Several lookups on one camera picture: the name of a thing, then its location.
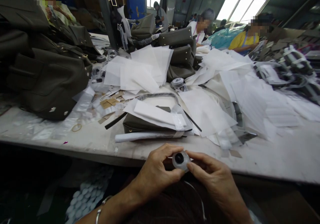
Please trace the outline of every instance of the tape roll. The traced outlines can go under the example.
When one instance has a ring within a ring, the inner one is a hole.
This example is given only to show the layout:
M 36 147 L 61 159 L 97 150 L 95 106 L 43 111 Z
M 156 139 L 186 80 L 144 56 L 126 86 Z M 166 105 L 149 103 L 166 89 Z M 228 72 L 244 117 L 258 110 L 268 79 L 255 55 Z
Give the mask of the tape roll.
M 190 157 L 185 151 L 175 153 L 172 156 L 172 163 L 175 168 L 182 169 L 187 173 L 189 171 L 187 163 L 191 162 Z

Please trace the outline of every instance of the hair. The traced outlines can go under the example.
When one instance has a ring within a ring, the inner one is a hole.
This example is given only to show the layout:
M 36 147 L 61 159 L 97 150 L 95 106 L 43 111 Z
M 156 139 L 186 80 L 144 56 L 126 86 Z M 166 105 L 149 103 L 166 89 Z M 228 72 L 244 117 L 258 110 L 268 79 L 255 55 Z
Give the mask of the hair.
M 259 25 L 259 26 L 267 26 L 270 25 L 272 23 L 273 20 L 273 14 L 271 13 L 260 13 L 257 16 L 254 16 L 252 19 L 252 23 L 254 23 L 255 25 Z M 243 31 L 248 31 L 249 30 L 249 26 L 247 25 Z
M 198 15 L 198 21 L 200 21 L 201 19 L 202 20 L 211 20 L 211 21 L 213 21 L 215 17 L 216 17 L 216 15 L 214 13 L 214 10 L 208 8 L 208 9 L 204 10 L 200 14 L 200 16 Z
M 158 3 L 157 1 L 155 1 L 155 2 L 153 3 L 153 7 L 156 8 L 156 6 L 159 6 L 159 7 L 160 7 L 160 5 L 159 5 L 159 3 Z
M 221 20 L 220 25 L 226 25 L 226 23 L 227 23 L 227 20 L 226 20 L 226 19 L 223 19 L 223 20 Z

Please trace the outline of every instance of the blue plastic bag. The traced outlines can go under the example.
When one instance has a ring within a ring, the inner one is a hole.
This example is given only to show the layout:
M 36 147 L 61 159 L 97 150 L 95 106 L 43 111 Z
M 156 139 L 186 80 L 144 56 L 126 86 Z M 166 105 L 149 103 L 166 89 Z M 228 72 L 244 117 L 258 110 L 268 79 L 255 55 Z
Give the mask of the blue plastic bag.
M 246 25 L 238 26 L 232 29 L 226 28 L 209 36 L 207 40 L 211 41 L 211 46 L 216 49 L 229 48 L 232 40 L 243 31 Z

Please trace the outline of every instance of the worker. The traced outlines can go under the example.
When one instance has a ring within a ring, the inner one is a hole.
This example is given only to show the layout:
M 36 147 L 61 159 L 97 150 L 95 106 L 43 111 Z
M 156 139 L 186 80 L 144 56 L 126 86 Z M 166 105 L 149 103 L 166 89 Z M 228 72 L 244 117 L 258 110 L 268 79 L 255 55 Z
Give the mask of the worker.
M 76 25 L 77 20 L 65 4 L 57 0 L 39 0 L 40 7 L 50 24 L 52 17 L 59 18 L 65 25 Z
M 190 23 L 191 21 L 197 21 L 197 13 L 195 13 L 195 14 L 191 17 L 191 19 L 189 20 L 189 23 Z
M 202 46 L 201 43 L 204 39 L 205 32 L 208 29 L 208 26 L 215 18 L 214 10 L 206 9 L 200 15 L 197 16 L 198 21 L 191 21 L 188 25 L 191 26 L 192 35 L 196 37 L 197 47 Z
M 186 151 L 193 159 L 187 167 L 198 180 L 194 182 L 180 181 L 185 174 L 181 169 L 165 169 L 168 157 L 182 150 L 165 144 L 152 151 L 130 184 L 104 199 L 77 224 L 253 223 L 224 163 L 204 153 Z
M 245 56 L 259 44 L 260 32 L 269 28 L 270 15 L 259 14 L 231 42 L 229 50 Z
M 213 33 L 217 33 L 218 31 L 225 29 L 226 27 L 224 26 L 226 25 L 226 23 L 227 23 L 226 19 L 221 20 L 220 27 L 216 28 L 216 30 Z
M 157 1 L 154 2 L 153 7 L 157 11 L 156 14 L 156 26 L 162 26 L 166 30 L 164 32 L 168 32 L 169 21 L 166 12 L 162 9 Z

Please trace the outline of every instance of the silver bracelet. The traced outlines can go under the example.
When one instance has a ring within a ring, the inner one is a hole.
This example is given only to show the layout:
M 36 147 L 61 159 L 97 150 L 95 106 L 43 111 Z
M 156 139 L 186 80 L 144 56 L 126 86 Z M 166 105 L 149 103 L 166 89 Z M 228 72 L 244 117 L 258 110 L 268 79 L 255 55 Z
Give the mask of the silver bracelet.
M 104 204 L 106 204 L 106 202 L 107 202 L 111 197 L 112 197 L 112 196 L 108 196 L 106 199 L 104 199 L 104 200 L 102 201 L 101 206 L 103 206 Z M 97 212 L 96 224 L 98 224 L 99 216 L 100 216 L 101 210 L 102 210 L 102 208 L 100 208 L 100 209 L 98 210 L 98 212 Z

